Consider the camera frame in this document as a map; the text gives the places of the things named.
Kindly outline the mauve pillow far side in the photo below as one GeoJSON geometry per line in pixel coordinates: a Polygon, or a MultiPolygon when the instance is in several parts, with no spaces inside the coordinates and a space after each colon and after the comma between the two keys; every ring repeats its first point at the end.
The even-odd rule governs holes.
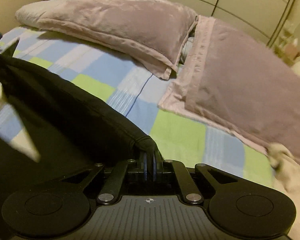
{"type": "Polygon", "coordinates": [[[164,80],[198,21],[193,9],[167,0],[48,0],[22,6],[15,18],[125,53],[164,80]]]}

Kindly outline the beige crumpled garment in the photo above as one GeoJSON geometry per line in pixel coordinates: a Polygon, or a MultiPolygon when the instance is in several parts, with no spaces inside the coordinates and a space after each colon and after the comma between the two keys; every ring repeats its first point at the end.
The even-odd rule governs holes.
{"type": "Polygon", "coordinates": [[[300,165],[288,148],[279,143],[269,144],[267,155],[275,170],[275,189],[287,195],[296,207],[296,219],[288,235],[300,239],[300,165]]]}

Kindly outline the black pants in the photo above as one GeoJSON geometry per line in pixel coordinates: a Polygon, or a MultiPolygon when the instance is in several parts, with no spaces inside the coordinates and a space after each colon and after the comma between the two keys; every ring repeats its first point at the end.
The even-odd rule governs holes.
{"type": "Polygon", "coordinates": [[[18,112],[40,153],[34,162],[0,139],[0,238],[13,230],[1,209],[13,193],[47,181],[80,183],[96,164],[148,160],[147,177],[153,183],[151,159],[159,151],[154,140],[101,99],[60,76],[13,57],[13,43],[0,53],[0,83],[5,101],[18,112]]]}

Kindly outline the checkered blue green bedsheet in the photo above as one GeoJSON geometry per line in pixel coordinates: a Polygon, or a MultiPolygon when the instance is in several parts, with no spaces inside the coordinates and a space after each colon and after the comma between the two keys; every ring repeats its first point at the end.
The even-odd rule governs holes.
{"type": "Polygon", "coordinates": [[[35,63],[101,98],[149,134],[166,159],[187,167],[206,163],[272,186],[267,157],[219,129],[160,110],[169,81],[161,80],[130,56],[67,35],[17,27],[3,35],[0,49],[18,45],[16,58],[35,63]]]}

